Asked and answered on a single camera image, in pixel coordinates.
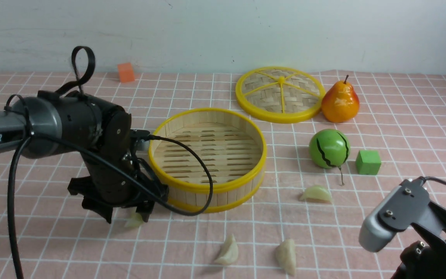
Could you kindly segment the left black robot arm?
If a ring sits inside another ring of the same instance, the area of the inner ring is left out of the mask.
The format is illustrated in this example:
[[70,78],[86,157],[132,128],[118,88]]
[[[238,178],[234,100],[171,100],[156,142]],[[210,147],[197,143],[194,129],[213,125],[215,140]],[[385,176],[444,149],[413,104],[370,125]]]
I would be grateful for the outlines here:
[[37,97],[18,100],[0,111],[0,154],[14,150],[30,132],[47,134],[70,142],[101,157],[130,176],[124,178],[102,163],[81,153],[89,172],[71,179],[68,191],[82,195],[82,208],[111,222],[114,208],[135,208],[148,221],[154,198],[133,184],[136,180],[162,201],[168,201],[168,186],[157,178],[140,174],[146,162],[135,152],[144,150],[149,131],[131,128],[132,117],[121,106],[73,91],[65,97],[41,91]]

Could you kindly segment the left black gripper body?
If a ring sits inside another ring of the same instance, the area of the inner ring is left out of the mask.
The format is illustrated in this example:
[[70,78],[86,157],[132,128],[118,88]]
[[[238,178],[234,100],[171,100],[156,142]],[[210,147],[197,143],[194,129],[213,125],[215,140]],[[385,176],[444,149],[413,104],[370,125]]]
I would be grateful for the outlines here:
[[168,201],[168,186],[156,176],[145,157],[137,156],[133,150],[127,151],[117,161],[110,161],[111,165],[128,174],[130,179],[83,152],[80,156],[89,175],[72,178],[67,189],[73,196],[83,196],[84,209],[98,213],[113,208],[140,207],[141,212],[150,213],[154,198],[146,190],[161,201]]

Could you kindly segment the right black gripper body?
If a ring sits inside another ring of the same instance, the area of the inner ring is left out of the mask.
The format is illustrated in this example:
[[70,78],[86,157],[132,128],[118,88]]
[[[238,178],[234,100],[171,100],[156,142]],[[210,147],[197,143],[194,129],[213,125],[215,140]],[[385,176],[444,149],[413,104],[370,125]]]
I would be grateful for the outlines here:
[[446,279],[446,209],[431,201],[411,226],[422,238],[405,248],[393,279]]

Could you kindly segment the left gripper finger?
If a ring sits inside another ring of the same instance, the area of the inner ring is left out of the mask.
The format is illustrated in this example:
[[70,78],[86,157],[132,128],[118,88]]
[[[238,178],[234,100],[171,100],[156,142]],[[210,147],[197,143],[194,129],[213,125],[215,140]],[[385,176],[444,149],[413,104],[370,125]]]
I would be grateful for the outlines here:
[[82,208],[90,210],[101,216],[108,224],[112,223],[113,208],[109,205],[104,205],[101,202],[95,201],[91,198],[84,198],[82,200]]
[[140,203],[135,210],[135,219],[142,222],[148,222],[154,209],[154,201],[144,201]]

